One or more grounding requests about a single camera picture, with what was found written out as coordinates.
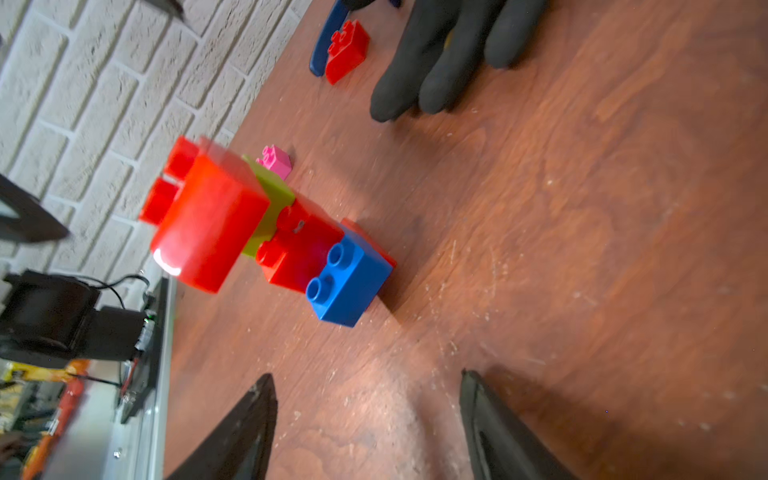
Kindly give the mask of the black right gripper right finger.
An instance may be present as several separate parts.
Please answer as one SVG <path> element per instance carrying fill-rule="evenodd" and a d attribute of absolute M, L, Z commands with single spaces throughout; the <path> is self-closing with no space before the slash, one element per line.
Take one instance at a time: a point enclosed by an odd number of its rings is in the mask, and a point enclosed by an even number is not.
<path fill-rule="evenodd" d="M 462 372 L 459 404 L 474 478 L 576 479 L 478 372 Z"/>

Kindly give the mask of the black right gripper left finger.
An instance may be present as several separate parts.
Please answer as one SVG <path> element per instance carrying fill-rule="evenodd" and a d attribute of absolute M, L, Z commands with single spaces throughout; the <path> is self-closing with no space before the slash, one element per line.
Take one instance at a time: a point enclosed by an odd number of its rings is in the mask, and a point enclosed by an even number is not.
<path fill-rule="evenodd" d="M 264 479 L 274 442 L 277 413 L 274 378 L 266 373 L 168 477 Z"/>

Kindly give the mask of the blue lego brick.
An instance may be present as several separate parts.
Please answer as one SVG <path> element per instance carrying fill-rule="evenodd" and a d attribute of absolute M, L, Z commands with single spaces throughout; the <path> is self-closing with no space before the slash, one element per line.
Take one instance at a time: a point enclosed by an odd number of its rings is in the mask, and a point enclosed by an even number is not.
<path fill-rule="evenodd" d="M 321 273 L 306 288 L 306 298 L 319 320 L 354 327 L 372 303 L 393 266 L 371 244 L 343 226 Z"/>

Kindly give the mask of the green lego brick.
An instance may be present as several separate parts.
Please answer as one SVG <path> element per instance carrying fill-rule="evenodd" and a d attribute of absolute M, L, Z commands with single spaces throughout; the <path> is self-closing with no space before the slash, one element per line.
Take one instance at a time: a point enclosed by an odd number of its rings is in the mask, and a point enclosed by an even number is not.
<path fill-rule="evenodd" d="M 242 251 L 243 255 L 255 258 L 259 247 L 265 241 L 273 238 L 277 230 L 277 219 L 281 211 L 291 206 L 295 202 L 296 196 L 278 174 L 268 170 L 257 160 L 253 160 L 245 155 L 242 156 L 242 159 L 256 175 L 269 200 L 269 207 Z"/>

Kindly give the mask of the pink lego brick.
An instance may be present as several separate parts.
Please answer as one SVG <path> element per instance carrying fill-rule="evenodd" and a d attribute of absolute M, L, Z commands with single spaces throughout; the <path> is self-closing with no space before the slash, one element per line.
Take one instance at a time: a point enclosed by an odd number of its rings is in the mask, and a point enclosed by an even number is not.
<path fill-rule="evenodd" d="M 293 165 L 288 153 L 275 145 L 265 146 L 262 155 L 256 160 L 257 174 L 261 178 L 267 177 L 267 172 L 272 176 L 285 181 L 291 174 Z"/>

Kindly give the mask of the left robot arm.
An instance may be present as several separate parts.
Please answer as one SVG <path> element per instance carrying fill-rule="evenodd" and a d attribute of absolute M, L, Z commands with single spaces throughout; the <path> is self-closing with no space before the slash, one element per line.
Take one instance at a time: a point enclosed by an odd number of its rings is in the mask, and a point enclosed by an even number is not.
<path fill-rule="evenodd" d="M 27 270 L 7 274 L 1 357 L 62 369 L 72 360 L 125 361 L 145 326 L 142 311 L 96 307 L 100 292 L 79 280 Z"/>

